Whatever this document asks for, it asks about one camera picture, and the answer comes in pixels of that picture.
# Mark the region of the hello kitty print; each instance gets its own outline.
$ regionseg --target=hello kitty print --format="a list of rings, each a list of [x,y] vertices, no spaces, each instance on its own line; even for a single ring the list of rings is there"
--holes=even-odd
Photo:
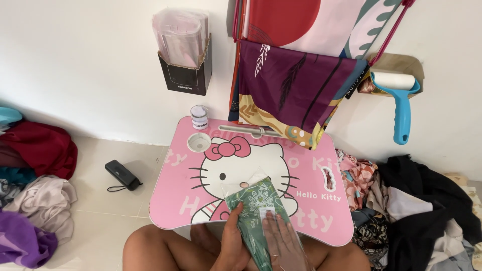
[[[348,243],[353,224],[337,156],[328,135],[310,151],[278,137],[218,130],[234,124],[209,120],[198,131],[182,118],[149,203],[149,216],[163,229],[226,220],[223,183],[248,180],[258,168],[270,178],[294,228],[324,243]],[[203,132],[212,140],[205,152],[193,152],[187,139]]]

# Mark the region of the hand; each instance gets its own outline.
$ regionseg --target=hand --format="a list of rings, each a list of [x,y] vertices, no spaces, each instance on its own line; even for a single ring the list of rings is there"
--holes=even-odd
[[[244,246],[241,232],[238,229],[238,216],[242,212],[243,204],[231,211],[228,221],[224,226],[223,238],[221,240],[221,253],[214,263],[211,271],[241,271],[251,258]]]
[[[273,271],[313,270],[308,264],[308,259],[291,223],[285,223],[280,215],[276,215],[276,220],[270,211],[266,212],[266,218],[263,219],[263,231],[268,243]]]

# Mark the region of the green patterned scarf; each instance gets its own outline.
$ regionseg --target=green patterned scarf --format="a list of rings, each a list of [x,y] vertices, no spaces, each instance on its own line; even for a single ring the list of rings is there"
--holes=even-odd
[[[290,219],[269,177],[227,196],[225,200],[230,210],[236,208],[239,202],[243,202],[243,211],[238,219],[238,229],[259,270],[272,271],[259,209],[271,207],[275,209],[276,214],[283,217],[285,222]]]

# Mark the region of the tile floor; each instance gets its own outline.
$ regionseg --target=tile floor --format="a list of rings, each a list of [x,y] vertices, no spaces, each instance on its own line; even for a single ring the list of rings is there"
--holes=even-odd
[[[60,246],[52,259],[37,270],[122,271],[122,248],[136,229],[151,224],[149,199],[168,147],[73,137],[79,148],[77,169],[70,180],[79,200],[72,205],[72,240]],[[104,168],[117,160],[142,183],[135,191],[108,192],[120,183]],[[189,228],[176,230],[189,236]],[[0,271],[29,271],[13,263]]]

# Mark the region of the teal fabric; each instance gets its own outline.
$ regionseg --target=teal fabric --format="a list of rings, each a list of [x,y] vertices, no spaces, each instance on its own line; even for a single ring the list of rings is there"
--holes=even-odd
[[[0,167],[0,179],[5,179],[11,184],[28,184],[36,178],[33,168]]]
[[[273,184],[266,177],[237,193],[227,196],[225,200],[230,210],[236,208],[239,202],[243,202],[243,211],[238,219],[238,229],[259,270],[272,271],[259,208],[274,207],[276,214],[280,214],[284,221],[290,221]]]
[[[22,119],[22,114],[15,109],[0,107],[0,124],[9,124]]]

